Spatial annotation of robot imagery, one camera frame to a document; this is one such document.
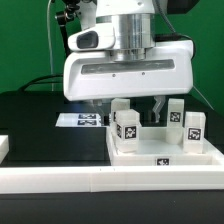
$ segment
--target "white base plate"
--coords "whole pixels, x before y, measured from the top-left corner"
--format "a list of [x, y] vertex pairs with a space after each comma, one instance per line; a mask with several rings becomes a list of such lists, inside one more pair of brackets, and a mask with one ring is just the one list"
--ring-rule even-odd
[[[111, 140], [109, 133], [107, 128], [107, 140]], [[174, 155], [153, 152], [148, 155], [152, 157], [150, 166], [1, 168], [0, 194], [224, 189], [223, 155], [206, 144], [211, 149], [203, 155], [206, 165], [155, 166], [157, 156]], [[4, 144], [0, 144], [0, 151], [4, 149]]]

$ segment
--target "white box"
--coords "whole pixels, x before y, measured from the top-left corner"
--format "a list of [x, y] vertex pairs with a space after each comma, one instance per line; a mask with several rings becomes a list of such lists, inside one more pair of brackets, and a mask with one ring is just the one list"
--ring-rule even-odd
[[184, 129], [184, 152], [203, 153], [205, 114], [186, 112]]

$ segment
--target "green wall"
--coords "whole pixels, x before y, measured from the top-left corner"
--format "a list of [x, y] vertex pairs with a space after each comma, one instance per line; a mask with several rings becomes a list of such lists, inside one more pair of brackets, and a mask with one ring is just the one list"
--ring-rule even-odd
[[[0, 7], [0, 92], [16, 90], [33, 78], [49, 75], [49, 51], [46, 13], [48, 0], [4, 1]], [[51, 7], [51, 32], [55, 73], [62, 73], [64, 51], [57, 11], [62, 1]], [[186, 15], [170, 15], [178, 32], [191, 36], [197, 44], [193, 60], [195, 86], [206, 96], [215, 110], [224, 115], [224, 4], [223, 0], [201, 0]], [[79, 29], [79, 23], [69, 24], [69, 31]], [[157, 33], [168, 32], [161, 18], [156, 21]], [[35, 87], [32, 89], [51, 89]]]

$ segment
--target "white tray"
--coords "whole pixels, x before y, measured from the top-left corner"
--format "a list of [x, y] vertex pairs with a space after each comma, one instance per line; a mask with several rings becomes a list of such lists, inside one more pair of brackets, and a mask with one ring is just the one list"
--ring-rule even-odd
[[107, 128], [107, 147], [113, 166], [160, 166], [160, 165], [224, 165], [224, 155], [206, 139], [202, 154], [189, 154], [183, 145], [166, 142], [166, 127], [140, 127], [138, 150], [122, 153], [116, 146], [110, 128]]

